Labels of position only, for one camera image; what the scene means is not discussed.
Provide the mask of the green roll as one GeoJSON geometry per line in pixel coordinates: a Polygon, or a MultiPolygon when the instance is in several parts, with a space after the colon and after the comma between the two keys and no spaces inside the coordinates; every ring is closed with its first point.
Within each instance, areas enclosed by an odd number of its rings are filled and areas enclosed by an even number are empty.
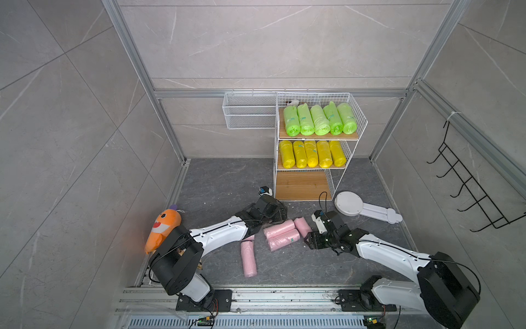
{"type": "Polygon", "coordinates": [[[299,116],[296,106],[287,106],[283,111],[286,134],[289,137],[296,137],[301,132],[299,116]]]}
{"type": "Polygon", "coordinates": [[[334,136],[341,134],[343,132],[343,123],[335,103],[331,101],[323,108],[323,112],[329,121],[330,133],[334,136]]]}
{"type": "Polygon", "coordinates": [[[299,118],[300,133],[304,136],[313,135],[315,132],[315,125],[313,123],[308,104],[298,105],[297,113],[299,118]]]}
{"type": "Polygon", "coordinates": [[[315,127],[315,134],[317,136],[324,136],[330,132],[330,121],[325,116],[323,108],[320,105],[315,105],[310,109],[312,121],[315,127]]]}

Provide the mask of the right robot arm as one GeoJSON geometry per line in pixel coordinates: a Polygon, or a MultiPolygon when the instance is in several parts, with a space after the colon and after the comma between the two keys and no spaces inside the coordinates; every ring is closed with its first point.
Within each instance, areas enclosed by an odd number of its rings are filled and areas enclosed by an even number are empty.
{"type": "Polygon", "coordinates": [[[317,229],[304,239],[310,249],[352,254],[405,276],[405,281],[371,276],[362,284],[358,301],[368,311],[397,305],[425,311],[445,328],[461,328],[480,301],[482,287],[473,286],[464,274],[468,267],[448,254],[415,252],[350,229],[336,211],[317,210],[312,220],[317,229]]]}

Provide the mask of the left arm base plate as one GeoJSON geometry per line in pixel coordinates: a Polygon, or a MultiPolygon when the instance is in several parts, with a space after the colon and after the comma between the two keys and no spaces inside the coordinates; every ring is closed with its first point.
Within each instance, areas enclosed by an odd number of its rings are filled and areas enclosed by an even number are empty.
{"type": "Polygon", "coordinates": [[[230,289],[212,290],[200,302],[195,302],[188,296],[180,294],[176,310],[207,313],[230,312],[232,293],[230,289]]]}

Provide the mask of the yellow roll horizontal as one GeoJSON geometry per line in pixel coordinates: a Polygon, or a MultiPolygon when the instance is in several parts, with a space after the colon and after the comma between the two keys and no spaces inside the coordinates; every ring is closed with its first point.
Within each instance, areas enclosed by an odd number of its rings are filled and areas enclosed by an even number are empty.
{"type": "Polygon", "coordinates": [[[347,158],[341,146],[341,142],[340,141],[330,141],[329,146],[330,146],[331,157],[333,160],[333,165],[338,168],[344,167],[347,163],[347,158]]]}
{"type": "Polygon", "coordinates": [[[330,168],[333,165],[333,160],[329,143],[327,141],[318,141],[316,147],[319,156],[319,166],[323,169],[330,168]]]}

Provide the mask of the yellow roll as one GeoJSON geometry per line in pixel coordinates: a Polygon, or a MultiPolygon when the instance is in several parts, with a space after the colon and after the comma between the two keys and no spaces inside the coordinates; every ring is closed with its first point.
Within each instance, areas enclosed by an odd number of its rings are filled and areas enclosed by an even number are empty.
{"type": "Polygon", "coordinates": [[[295,164],[298,169],[304,169],[308,165],[308,158],[305,152],[303,141],[295,141],[293,143],[293,151],[295,155],[295,164]]]}
{"type": "Polygon", "coordinates": [[[290,141],[283,140],[279,142],[279,153],[282,159],[282,166],[285,169],[291,169],[295,166],[295,155],[293,144],[290,141]]]}

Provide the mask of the pink roll diagonal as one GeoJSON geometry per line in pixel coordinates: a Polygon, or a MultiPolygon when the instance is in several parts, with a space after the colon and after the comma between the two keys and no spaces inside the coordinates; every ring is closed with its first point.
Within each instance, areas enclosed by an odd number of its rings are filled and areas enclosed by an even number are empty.
{"type": "Polygon", "coordinates": [[[304,217],[299,217],[293,222],[303,239],[306,238],[312,232],[311,226],[308,224],[304,217]]]}

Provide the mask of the yellow roll diagonal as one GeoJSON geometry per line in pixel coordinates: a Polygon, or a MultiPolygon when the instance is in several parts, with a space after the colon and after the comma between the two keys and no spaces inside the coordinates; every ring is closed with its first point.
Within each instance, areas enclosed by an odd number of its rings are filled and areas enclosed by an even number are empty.
{"type": "Polygon", "coordinates": [[[315,141],[304,142],[305,154],[307,156],[307,165],[309,168],[315,168],[319,164],[319,156],[315,141]]]}

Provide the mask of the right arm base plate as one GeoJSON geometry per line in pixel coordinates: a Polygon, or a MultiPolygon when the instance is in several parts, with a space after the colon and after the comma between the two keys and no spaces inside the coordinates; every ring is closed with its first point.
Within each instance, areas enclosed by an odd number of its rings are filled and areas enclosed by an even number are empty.
{"type": "Polygon", "coordinates": [[[394,304],[382,304],[370,292],[361,292],[355,289],[338,290],[334,302],[343,312],[395,312],[394,304]]]}

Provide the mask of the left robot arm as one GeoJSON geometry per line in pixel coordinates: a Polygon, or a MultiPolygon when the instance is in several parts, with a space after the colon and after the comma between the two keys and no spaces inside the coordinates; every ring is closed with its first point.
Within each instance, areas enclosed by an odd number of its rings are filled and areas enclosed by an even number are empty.
{"type": "Polygon", "coordinates": [[[224,245],[249,238],[264,225],[286,220],[285,205],[269,194],[261,194],[257,202],[223,222],[191,230],[182,225],[174,228],[151,256],[149,269],[168,295],[183,295],[208,307],[214,289],[197,273],[202,257],[224,245]]]}

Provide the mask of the green roll diagonal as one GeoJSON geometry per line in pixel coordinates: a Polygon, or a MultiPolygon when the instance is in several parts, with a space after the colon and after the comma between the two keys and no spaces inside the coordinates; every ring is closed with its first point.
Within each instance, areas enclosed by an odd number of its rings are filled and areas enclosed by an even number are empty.
{"type": "Polygon", "coordinates": [[[353,108],[348,103],[342,103],[337,106],[345,134],[354,134],[358,129],[358,123],[353,112],[353,108]]]}

